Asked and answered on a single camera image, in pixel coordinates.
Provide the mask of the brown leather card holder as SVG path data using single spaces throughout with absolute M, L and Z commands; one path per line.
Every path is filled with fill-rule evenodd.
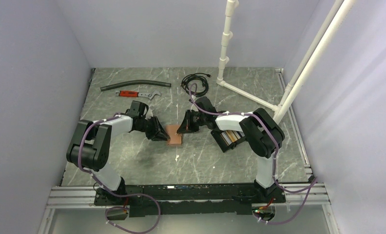
M 182 145 L 182 134 L 178 134 L 177 130 L 179 129 L 180 125 L 167 125 L 165 127 L 166 133 L 170 137 L 170 139 L 167 141 L 168 146 L 181 146 Z

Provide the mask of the black card box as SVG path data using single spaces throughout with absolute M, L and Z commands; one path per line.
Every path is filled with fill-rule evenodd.
M 212 130 L 211 135 L 223 153 L 225 153 L 228 150 L 234 149 L 237 145 L 246 141 L 244 134 L 242 132 L 239 132 L 239 131 Z

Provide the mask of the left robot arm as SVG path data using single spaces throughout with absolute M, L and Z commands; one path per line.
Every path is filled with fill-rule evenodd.
M 66 152 L 68 162 L 88 173 L 115 205 L 126 199 L 125 180 L 108 162 L 112 138 L 138 131 L 148 140 L 168 141 L 170 136 L 146 103 L 133 101 L 124 113 L 98 121 L 80 120 Z

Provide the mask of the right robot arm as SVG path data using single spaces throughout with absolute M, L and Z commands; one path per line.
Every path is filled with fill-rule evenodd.
M 207 126 L 222 152 L 246 141 L 257 155 L 255 197 L 260 202 L 269 201 L 277 188 L 275 155 L 285 139 L 283 130 L 263 108 L 247 113 L 218 112 L 207 97 L 199 98 L 194 106 L 196 110 L 185 112 L 177 133 L 196 133 Z

